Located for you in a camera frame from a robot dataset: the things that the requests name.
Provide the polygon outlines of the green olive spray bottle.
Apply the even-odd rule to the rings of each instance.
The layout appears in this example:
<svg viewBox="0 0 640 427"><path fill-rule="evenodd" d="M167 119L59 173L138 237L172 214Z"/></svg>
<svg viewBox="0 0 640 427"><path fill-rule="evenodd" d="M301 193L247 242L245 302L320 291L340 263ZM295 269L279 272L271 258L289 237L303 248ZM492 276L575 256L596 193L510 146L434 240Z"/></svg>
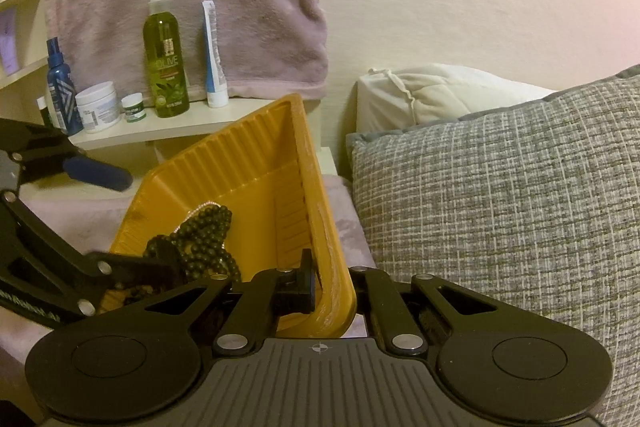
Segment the green olive spray bottle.
<svg viewBox="0 0 640 427"><path fill-rule="evenodd" d="M150 0L149 16L143 24L145 69L160 118L179 116L189 109L180 30L170 12L169 0Z"/></svg>

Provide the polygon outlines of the small green label jar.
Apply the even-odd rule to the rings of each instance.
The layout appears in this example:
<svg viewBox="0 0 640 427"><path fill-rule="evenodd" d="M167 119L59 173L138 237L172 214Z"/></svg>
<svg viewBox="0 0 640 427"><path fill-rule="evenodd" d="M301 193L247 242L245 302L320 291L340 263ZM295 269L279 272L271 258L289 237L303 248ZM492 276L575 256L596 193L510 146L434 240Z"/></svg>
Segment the small green label jar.
<svg viewBox="0 0 640 427"><path fill-rule="evenodd" d="M146 110L141 92L131 93L120 100L127 122L136 122L146 117Z"/></svg>

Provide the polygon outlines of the white black lip balm stick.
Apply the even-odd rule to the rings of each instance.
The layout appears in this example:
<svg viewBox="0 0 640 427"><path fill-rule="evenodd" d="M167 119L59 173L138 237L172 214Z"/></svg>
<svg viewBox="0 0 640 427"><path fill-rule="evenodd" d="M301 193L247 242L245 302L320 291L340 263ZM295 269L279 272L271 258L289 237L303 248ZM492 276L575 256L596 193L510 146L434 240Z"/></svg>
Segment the white black lip balm stick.
<svg viewBox="0 0 640 427"><path fill-rule="evenodd" d="M47 101L44 96L40 96L39 98L37 98L37 106L38 106L42 123L48 128L53 128L51 116L47 106Z"/></svg>

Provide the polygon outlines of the blue white tube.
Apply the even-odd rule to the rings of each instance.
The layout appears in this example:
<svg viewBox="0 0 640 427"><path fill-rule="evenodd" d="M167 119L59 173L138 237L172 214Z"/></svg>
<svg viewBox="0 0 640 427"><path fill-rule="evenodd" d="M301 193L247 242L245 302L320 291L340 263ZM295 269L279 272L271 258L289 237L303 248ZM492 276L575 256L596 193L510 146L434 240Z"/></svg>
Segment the blue white tube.
<svg viewBox="0 0 640 427"><path fill-rule="evenodd" d="M213 0L203 0L204 40L206 52L206 101L210 108L229 103L228 83L222 69L217 35L217 11Z"/></svg>

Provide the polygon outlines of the cream wooden shelf unit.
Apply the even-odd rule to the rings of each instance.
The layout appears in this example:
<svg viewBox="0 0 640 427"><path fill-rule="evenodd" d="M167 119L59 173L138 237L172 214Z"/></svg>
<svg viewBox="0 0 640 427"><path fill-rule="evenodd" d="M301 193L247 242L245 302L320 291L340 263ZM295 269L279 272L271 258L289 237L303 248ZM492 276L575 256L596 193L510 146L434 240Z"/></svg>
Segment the cream wooden shelf unit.
<svg viewBox="0 0 640 427"><path fill-rule="evenodd" d="M19 6L25 2L35 2L34 17L40 14L40 1L42 0L1 0L1 9L9 9L10 6ZM36 27L36 19L24 19L25 26L33 23L32 30L24 30L20 37L28 40L30 37L36 36L36 29L43 28L43 22L39 22ZM37 60L27 63L27 44L25 40L20 46L24 46L24 50L18 54L22 69L12 75L4 75L1 69L1 89L11 86L32 72L38 72L39 69L48 66L47 47L43 44L41 51L42 57L39 56L40 51L32 53ZM89 152L89 150L102 150L105 147L122 146L141 142L157 142L160 140L185 138L192 135L203 135L213 133L227 124L232 124L255 110L261 109L271 103L269 100L261 100L260 98L232 98L228 105L221 108L209 108L206 102L198 101L191 104L191 108L183 115L172 118L158 118L153 109L148 109L148 116L128 124L124 117L120 117L116 124L108 127L106 130L96 133L87 133L85 131L78 132L70 137L70 141L74 145ZM337 174L334 159L329 147L320 148L320 108L319 103L305 102L305 110L311 129L312 141L317 145L317 156L321 172L323 174Z"/></svg>

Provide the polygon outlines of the white pillow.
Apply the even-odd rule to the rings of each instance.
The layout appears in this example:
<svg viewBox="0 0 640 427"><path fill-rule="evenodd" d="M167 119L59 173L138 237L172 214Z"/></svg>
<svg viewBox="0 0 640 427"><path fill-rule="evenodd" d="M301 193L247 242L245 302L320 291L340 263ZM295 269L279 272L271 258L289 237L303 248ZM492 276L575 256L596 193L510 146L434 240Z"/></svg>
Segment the white pillow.
<svg viewBox="0 0 640 427"><path fill-rule="evenodd" d="M371 69L357 81L359 132L399 130L539 100L550 89L461 66Z"/></svg>

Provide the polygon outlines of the orange plastic tray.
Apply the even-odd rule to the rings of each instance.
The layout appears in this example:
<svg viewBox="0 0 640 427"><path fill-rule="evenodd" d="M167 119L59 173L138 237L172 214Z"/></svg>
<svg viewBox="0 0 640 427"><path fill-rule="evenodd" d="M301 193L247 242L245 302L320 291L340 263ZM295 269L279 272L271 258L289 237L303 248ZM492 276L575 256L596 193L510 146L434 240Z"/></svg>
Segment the orange plastic tray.
<svg viewBox="0 0 640 427"><path fill-rule="evenodd" d="M243 280L267 269L298 267L314 255L314 312L288 314L278 333L293 338L340 337L357 303L328 195L297 94L285 95L235 121L147 173L111 251L139 256L153 236L168 234L206 202L232 212L224 247Z"/></svg>

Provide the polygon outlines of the blue spray bottle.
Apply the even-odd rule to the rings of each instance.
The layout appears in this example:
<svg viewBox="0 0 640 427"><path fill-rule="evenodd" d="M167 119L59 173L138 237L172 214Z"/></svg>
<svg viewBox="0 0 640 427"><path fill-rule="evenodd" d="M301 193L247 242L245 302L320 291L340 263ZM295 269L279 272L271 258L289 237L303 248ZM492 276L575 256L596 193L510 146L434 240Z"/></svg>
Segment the blue spray bottle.
<svg viewBox="0 0 640 427"><path fill-rule="evenodd" d="M70 75L70 66L65 63L58 38L47 41L47 84L56 118L67 135L75 135L84 129L78 113L75 85Z"/></svg>

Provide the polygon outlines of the grey woven pillow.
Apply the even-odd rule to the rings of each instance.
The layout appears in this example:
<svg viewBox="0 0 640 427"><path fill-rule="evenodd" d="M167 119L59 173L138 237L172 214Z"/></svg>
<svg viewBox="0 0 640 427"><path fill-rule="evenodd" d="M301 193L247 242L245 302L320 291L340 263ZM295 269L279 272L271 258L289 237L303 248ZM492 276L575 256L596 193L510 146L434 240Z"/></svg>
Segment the grey woven pillow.
<svg viewBox="0 0 640 427"><path fill-rule="evenodd" d="M538 100L347 139L376 265L431 273L591 335L598 416L639 421L639 71Z"/></svg>

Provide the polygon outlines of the lilac tube on shelf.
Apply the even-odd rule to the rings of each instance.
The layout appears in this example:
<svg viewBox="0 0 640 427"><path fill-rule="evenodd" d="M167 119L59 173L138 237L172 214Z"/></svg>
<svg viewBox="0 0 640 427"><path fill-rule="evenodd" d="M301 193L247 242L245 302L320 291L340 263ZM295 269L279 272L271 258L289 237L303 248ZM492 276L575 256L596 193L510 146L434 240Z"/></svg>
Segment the lilac tube on shelf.
<svg viewBox="0 0 640 427"><path fill-rule="evenodd" d="M0 55L6 75L13 75L20 70L16 47L16 9L14 6L1 12Z"/></svg>

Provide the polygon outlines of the white cream jar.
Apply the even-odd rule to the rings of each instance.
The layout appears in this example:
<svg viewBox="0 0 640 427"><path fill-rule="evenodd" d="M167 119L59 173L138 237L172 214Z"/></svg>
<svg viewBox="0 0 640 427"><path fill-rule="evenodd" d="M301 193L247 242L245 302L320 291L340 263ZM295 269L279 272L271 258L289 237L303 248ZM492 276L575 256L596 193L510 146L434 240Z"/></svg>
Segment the white cream jar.
<svg viewBox="0 0 640 427"><path fill-rule="evenodd" d="M82 90L76 94L75 100L85 132L100 132L119 122L120 107L113 81Z"/></svg>

